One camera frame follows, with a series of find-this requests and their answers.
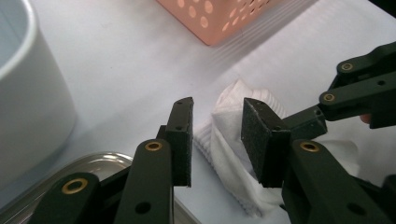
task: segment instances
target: white container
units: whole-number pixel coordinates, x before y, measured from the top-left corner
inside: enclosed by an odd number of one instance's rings
[[[0,0],[0,189],[58,149],[76,113],[27,0]]]

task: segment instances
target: white cloth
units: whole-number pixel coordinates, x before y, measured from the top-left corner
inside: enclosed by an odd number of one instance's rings
[[[193,143],[217,172],[224,187],[251,216],[263,217],[283,203],[281,189],[265,189],[255,179],[241,141],[242,109],[245,97],[267,103],[281,118],[287,113],[265,89],[252,90],[238,79],[220,95],[211,119],[194,130]],[[358,150],[350,142],[321,142],[346,170],[356,175]]]

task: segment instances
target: perforated plastic basket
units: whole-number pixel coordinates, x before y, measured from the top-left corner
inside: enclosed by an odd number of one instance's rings
[[[157,0],[207,45],[219,43],[281,0]]]

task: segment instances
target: towel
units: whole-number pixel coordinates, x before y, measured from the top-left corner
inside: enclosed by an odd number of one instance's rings
[[[287,113],[266,89],[253,90],[237,79],[220,95],[210,118],[194,129],[194,145],[204,154],[226,188],[253,217],[263,217],[283,203],[281,189],[266,189],[256,179],[241,141],[245,97],[267,103],[280,118]],[[348,141],[320,142],[351,174],[359,171],[358,150]]]

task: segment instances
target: white tabletop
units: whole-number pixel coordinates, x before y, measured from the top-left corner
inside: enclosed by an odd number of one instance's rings
[[[284,0],[236,35],[208,47],[154,0],[32,0],[73,96],[78,120],[66,146],[0,191],[0,207],[70,161],[98,151],[133,156],[155,137],[172,103],[194,98],[194,125],[241,77],[267,88],[290,114],[318,103],[335,66],[395,41],[396,20],[368,1]],[[396,173],[396,128],[370,130],[358,118],[329,122],[322,139],[360,149],[360,177],[380,185]],[[199,151],[192,188],[176,196],[203,223],[288,223],[275,210],[248,217]]]

